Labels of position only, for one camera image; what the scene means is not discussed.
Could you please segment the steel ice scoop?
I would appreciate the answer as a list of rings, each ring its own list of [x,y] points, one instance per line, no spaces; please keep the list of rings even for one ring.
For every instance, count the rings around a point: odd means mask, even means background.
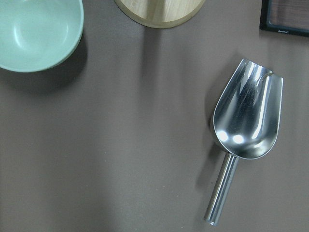
[[[204,219],[218,225],[240,159],[265,156],[279,132],[283,78],[242,59],[211,116],[215,143],[225,152]]]

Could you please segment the wooden glass stand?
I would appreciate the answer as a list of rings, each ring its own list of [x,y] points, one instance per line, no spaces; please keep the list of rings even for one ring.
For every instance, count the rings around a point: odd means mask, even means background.
[[[167,29],[194,17],[205,0],[116,0],[120,10],[135,22],[156,29]]]

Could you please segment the light green bowl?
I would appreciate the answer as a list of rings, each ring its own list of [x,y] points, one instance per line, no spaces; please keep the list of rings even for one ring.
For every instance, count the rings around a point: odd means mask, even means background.
[[[64,62],[83,33],[81,0],[2,0],[0,66],[30,73]]]

